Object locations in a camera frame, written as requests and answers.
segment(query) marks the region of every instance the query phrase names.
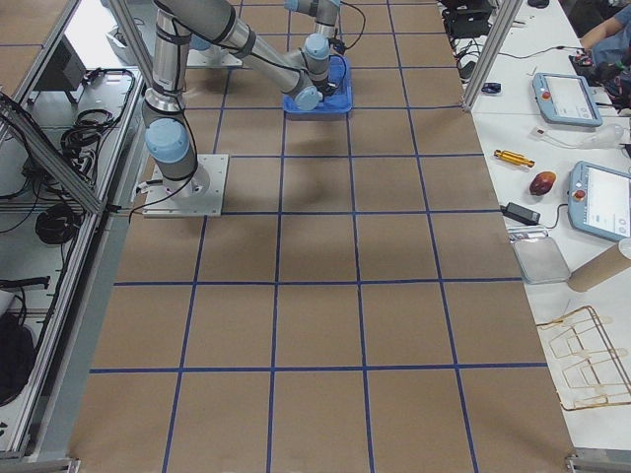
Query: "black power adapter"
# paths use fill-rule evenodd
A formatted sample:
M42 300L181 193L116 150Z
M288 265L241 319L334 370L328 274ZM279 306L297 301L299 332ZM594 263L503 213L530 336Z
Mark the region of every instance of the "black power adapter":
M517 205L513 202L509 202L506 206L501 205L500 210L502 215L509 219L520 222L524 225L537 225L539 223L540 214L533 210Z

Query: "blue joint cap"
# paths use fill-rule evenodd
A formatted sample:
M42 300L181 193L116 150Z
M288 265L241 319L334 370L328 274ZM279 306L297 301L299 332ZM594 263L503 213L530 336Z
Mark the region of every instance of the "blue joint cap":
M317 91L316 86L308 86L296 95L294 103L300 110L309 111L316 108L321 100L322 95Z
M147 128L145 144L156 161L172 165L186 156L188 134L178 121L161 118Z
M189 47L196 51L205 51L206 49L209 49L210 46L212 46L210 41L207 41L206 39L198 36L197 34L194 34L190 39Z
M329 52L328 39L324 35L313 33L305 39L305 53L313 59L324 60Z
M290 12L298 11L298 0L285 0L285 10Z

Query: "robotic arm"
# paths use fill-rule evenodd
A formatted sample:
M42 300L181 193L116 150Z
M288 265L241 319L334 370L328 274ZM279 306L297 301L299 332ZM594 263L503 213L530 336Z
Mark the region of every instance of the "robotic arm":
M226 48L273 81L302 110L311 110L335 87L328 82L330 46L335 38L339 0L286 0L290 11L315 18L315 32L303 48L279 53L237 17L227 0L154 0L158 6L152 84L145 94L146 144L168 192L178 198L202 192L208 176L198 169L184 127L182 92L191 38Z

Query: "person's arm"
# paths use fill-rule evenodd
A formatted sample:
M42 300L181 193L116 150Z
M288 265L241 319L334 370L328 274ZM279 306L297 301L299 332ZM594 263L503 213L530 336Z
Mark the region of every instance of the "person's arm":
M581 38L581 46L586 51L591 51L597 42L605 39L606 37L613 36L623 28L624 25L618 22L615 17L611 17L597 27L591 29L585 36L583 36Z

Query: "tablet device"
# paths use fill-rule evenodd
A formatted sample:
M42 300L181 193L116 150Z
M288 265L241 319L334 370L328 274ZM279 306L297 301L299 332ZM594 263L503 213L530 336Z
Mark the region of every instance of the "tablet device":
M599 237L631 236L631 174L578 162L570 174L572 226Z
M584 77L538 72L532 78L532 87L545 121L588 127L602 125L602 117Z

